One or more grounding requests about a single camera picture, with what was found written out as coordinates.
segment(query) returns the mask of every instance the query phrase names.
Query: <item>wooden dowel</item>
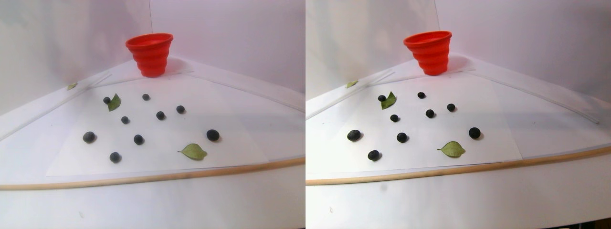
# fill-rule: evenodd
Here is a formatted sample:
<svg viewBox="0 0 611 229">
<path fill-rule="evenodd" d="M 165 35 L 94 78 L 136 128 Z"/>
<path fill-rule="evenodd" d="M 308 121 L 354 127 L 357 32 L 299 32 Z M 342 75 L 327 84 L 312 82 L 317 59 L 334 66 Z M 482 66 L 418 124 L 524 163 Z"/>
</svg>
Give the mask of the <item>wooden dowel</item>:
<svg viewBox="0 0 611 229">
<path fill-rule="evenodd" d="M 127 178 L 116 178 L 108 180 L 93 180 L 93 181 L 77 181 L 68 183 L 50 183 L 50 184 L 0 184 L 1 190 L 42 190 L 42 189 L 73 189 L 77 187 L 97 187 L 117 184 L 134 184 L 154 181 L 169 181 L 189 178 L 199 178 L 207 176 L 223 176 L 240 173 L 259 172 L 271 169 L 280 169 L 306 163 L 306 158 L 288 159 L 284 161 L 274 161 L 265 164 L 244 165 L 223 169 L 212 169 L 193 172 L 171 173 L 151 176 L 135 176 Z"/>
<path fill-rule="evenodd" d="M 569 153 L 558 156 L 547 156 L 543 158 L 533 158 L 519 161 L 506 161 L 506 162 L 498 162 L 492 164 L 482 164 L 482 165 L 472 165 L 466 167 L 459 168 L 450 168 L 450 169 L 436 169 L 429 171 L 419 171 L 419 172 L 408 172 L 408 173 L 398 173 L 398 174 L 390 174 L 390 175 L 380 175 L 380 176 L 363 176 L 363 177 L 352 177 L 352 178 L 337 178 L 337 179 L 320 179 L 320 180 L 306 180 L 305 185 L 328 185 L 328 184 L 355 184 L 355 183 L 367 183 L 367 182 L 378 182 L 378 181 L 393 181 L 393 180 L 404 180 L 404 179 L 413 179 L 413 178 L 421 178 L 428 176 L 443 176 L 443 175 L 452 175 L 452 174 L 460 174 L 460 173 L 472 173 L 472 172 L 483 172 L 497 169 L 509 169 L 509 168 L 517 168 L 517 167 L 525 167 L 532 165 L 541 165 L 541 164 L 550 164 L 562 161 L 572 161 L 576 159 L 588 158 L 592 156 L 599 156 L 603 154 L 611 153 L 611 146 L 597 148 L 594 150 L 586 150 L 577 153 Z"/>
</svg>

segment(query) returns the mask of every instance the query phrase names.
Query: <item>white table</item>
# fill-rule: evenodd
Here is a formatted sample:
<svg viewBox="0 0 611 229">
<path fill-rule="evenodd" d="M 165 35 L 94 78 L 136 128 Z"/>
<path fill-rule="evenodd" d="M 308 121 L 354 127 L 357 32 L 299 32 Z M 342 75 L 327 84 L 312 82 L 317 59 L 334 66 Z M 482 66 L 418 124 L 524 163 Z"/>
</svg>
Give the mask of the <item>white table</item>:
<svg viewBox="0 0 611 229">
<path fill-rule="evenodd" d="M 477 59 L 451 54 L 449 70 L 459 68 L 474 68 L 475 73 L 548 96 L 601 121 L 595 125 L 562 107 L 493 83 L 523 158 L 572 153 L 611 144 L 611 104 Z M 392 69 L 399 74 L 387 79 L 422 74 L 415 60 Z M 345 87 L 339 87 L 308 100 L 306 114 L 345 92 Z M 330 109 L 319 115 L 335 118 L 340 112 Z M 611 217 L 609 168 L 611 154 L 606 154 L 490 172 L 307 186 L 306 225 L 309 228 L 544 228 L 603 219 Z M 371 176 L 416 170 L 332 176 Z M 307 179 L 329 176 L 306 173 Z"/>
<path fill-rule="evenodd" d="M 303 94 L 254 78 L 175 57 L 169 71 L 192 70 L 303 107 Z M 133 61 L 111 68 L 111 84 L 141 78 Z M 4 130 L 53 106 L 59 89 L 0 117 Z M 260 143 L 270 161 L 304 155 L 304 114 L 273 101 L 216 84 L 223 99 Z M 55 183 L 177 171 L 91 176 L 45 176 L 62 146 L 78 104 L 76 97 L 0 142 L 0 183 Z M 0 228 L 301 228 L 305 222 L 305 166 L 240 175 L 47 191 L 0 191 Z"/>
</svg>

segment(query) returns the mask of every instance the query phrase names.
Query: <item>ridged cup rim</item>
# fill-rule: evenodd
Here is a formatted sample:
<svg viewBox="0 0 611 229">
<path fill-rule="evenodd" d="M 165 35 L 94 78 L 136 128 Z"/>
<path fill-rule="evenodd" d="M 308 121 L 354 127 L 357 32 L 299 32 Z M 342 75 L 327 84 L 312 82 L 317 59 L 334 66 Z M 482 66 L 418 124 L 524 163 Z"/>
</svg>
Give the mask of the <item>ridged cup rim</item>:
<svg viewBox="0 0 611 229">
<path fill-rule="evenodd" d="M 140 45 L 140 43 L 143 41 L 150 40 L 151 38 L 159 38 L 159 37 L 161 37 L 162 39 L 156 39 L 156 40 L 160 40 L 160 42 L 158 43 Z M 132 37 L 131 39 L 127 40 L 125 42 L 125 46 L 128 49 L 148 49 L 148 48 L 153 48 L 156 46 L 163 46 L 164 44 L 171 42 L 172 40 L 174 40 L 174 36 L 172 34 L 166 34 L 166 33 L 144 34 L 144 35 L 140 35 L 137 37 Z"/>
<path fill-rule="evenodd" d="M 421 41 L 422 38 L 427 36 L 435 37 L 434 40 L 427 40 L 425 42 Z M 409 47 L 423 47 L 434 45 L 436 43 L 443 42 L 452 37 L 452 33 L 450 31 L 431 31 L 431 32 L 423 32 L 419 34 L 411 35 L 403 40 L 403 44 Z"/>
</svg>

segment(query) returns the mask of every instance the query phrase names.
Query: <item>dried leaf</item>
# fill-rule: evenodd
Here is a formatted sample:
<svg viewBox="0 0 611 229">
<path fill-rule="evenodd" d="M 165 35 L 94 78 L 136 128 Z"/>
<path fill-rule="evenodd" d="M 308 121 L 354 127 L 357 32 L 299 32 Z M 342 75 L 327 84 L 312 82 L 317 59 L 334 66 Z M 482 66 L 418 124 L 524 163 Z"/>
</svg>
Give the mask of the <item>dried leaf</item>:
<svg viewBox="0 0 611 229">
<path fill-rule="evenodd" d="M 183 151 L 179 152 L 193 160 L 198 161 L 203 160 L 203 158 L 208 155 L 208 153 L 206 153 L 206 151 L 204 151 L 202 147 L 199 147 L 197 144 L 189 144 L 183 149 Z"/>
<path fill-rule="evenodd" d="M 441 150 L 441 152 L 453 158 L 460 157 L 464 153 L 463 147 L 458 142 L 454 141 L 448 142 L 438 150 Z"/>
<path fill-rule="evenodd" d="M 70 89 L 75 88 L 77 84 L 78 84 L 78 83 L 76 82 L 76 83 L 74 83 L 74 84 L 70 84 L 70 85 L 68 85 L 68 88 L 67 88 L 66 90 L 70 90 Z"/>
<path fill-rule="evenodd" d="M 382 110 L 388 107 L 391 107 L 393 104 L 395 104 L 396 101 L 397 101 L 397 98 L 395 97 L 395 94 L 390 92 L 390 95 L 386 97 L 386 100 L 380 102 L 382 104 Z"/>
<path fill-rule="evenodd" d="M 358 82 L 359 82 L 359 81 L 352 81 L 352 82 L 349 82 L 348 84 L 346 84 L 346 88 L 348 88 L 348 87 L 352 87 L 352 86 L 354 86 L 354 85 L 355 85 L 356 83 L 358 83 Z"/>
<path fill-rule="evenodd" d="M 121 106 L 121 98 L 119 98 L 119 96 L 115 93 L 115 96 L 112 97 L 111 102 L 108 103 L 108 111 L 114 111 L 119 106 Z"/>
</svg>

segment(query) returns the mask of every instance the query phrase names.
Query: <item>red cup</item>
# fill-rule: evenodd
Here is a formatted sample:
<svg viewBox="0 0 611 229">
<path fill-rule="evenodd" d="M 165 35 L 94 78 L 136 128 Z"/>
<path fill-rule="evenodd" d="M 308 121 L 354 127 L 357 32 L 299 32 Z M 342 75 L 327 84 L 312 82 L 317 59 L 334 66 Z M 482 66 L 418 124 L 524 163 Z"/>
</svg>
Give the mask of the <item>red cup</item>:
<svg viewBox="0 0 611 229">
<path fill-rule="evenodd" d="M 405 38 L 403 44 L 412 51 L 425 74 L 437 76 L 448 70 L 450 37 L 449 31 L 424 32 Z"/>
<path fill-rule="evenodd" d="M 143 76 L 155 78 L 166 72 L 172 34 L 146 34 L 131 38 L 125 46 L 134 56 Z"/>
</svg>

